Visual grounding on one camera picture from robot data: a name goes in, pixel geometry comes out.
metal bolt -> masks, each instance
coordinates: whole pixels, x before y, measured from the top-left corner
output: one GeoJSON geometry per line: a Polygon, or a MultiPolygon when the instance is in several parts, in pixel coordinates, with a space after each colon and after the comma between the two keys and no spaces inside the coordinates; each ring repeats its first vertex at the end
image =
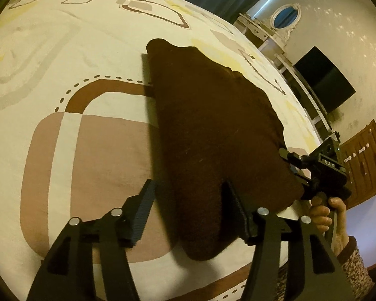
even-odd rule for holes
{"type": "Polygon", "coordinates": [[[301,217],[301,221],[302,221],[302,223],[305,223],[305,224],[309,224],[309,223],[312,222],[311,218],[309,216],[306,216],[306,215],[301,217]]]}
{"type": "Polygon", "coordinates": [[[269,210],[264,207],[258,208],[257,212],[259,215],[264,215],[264,216],[269,215],[269,210]]]}
{"type": "Polygon", "coordinates": [[[123,210],[121,208],[115,208],[111,211],[111,216],[120,216],[123,213],[123,210]]]}
{"type": "Polygon", "coordinates": [[[72,225],[72,226],[75,226],[75,225],[78,225],[80,222],[79,218],[78,217],[73,217],[71,218],[69,221],[68,221],[68,224],[72,225]]]}

brown sleeve cuff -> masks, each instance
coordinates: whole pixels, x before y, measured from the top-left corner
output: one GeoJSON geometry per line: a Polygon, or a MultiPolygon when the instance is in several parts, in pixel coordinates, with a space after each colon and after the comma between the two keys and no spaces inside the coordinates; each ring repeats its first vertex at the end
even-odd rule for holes
{"type": "Polygon", "coordinates": [[[356,240],[353,236],[350,236],[350,241],[347,243],[347,245],[344,247],[341,253],[337,256],[337,259],[340,265],[343,265],[347,262],[347,260],[354,253],[355,248],[356,248],[356,240]]]}

white mirror frame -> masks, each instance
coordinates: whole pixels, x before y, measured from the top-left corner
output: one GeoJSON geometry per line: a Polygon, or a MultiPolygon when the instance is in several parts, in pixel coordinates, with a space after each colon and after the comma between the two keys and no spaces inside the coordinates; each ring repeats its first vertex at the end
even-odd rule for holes
{"type": "Polygon", "coordinates": [[[284,41],[288,41],[288,39],[290,38],[290,34],[291,32],[294,30],[296,24],[299,22],[299,20],[301,19],[301,15],[302,15],[302,12],[301,12],[301,6],[298,4],[298,3],[294,3],[294,4],[285,4],[283,6],[281,6],[280,8],[278,8],[270,17],[270,26],[271,28],[273,28],[277,33],[278,35],[284,40],[284,41]],[[288,25],[287,27],[284,27],[284,28],[276,28],[274,26],[274,21],[277,17],[277,15],[282,11],[284,10],[285,8],[287,7],[293,7],[295,10],[298,10],[298,15],[297,15],[297,18],[290,24],[288,25]]]}

patterned sleeve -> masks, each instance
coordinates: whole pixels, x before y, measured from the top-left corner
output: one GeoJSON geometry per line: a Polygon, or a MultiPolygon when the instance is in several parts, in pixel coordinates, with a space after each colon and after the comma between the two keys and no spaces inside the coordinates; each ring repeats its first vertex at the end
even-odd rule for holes
{"type": "MultiPolygon", "coordinates": [[[[350,241],[343,251],[337,256],[342,269],[347,276],[347,281],[351,284],[352,291],[356,301],[362,300],[371,290],[374,283],[365,268],[362,258],[359,254],[356,240],[350,236],[350,241]]],[[[284,301],[284,294],[287,284],[288,265],[285,263],[279,269],[279,278],[277,283],[276,297],[274,301],[284,301]]]]}

leopard print sleeve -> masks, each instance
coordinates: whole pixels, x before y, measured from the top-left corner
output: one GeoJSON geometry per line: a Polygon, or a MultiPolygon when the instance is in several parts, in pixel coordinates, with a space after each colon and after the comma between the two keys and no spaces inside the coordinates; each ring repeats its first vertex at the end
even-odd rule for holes
{"type": "MultiPolygon", "coordinates": [[[[362,300],[372,289],[374,283],[365,268],[359,249],[356,246],[356,240],[350,237],[350,242],[338,255],[338,261],[347,276],[347,281],[351,284],[352,291],[356,301],[362,300]]],[[[276,297],[274,301],[284,301],[287,284],[288,264],[285,263],[279,269],[276,297]]]]}

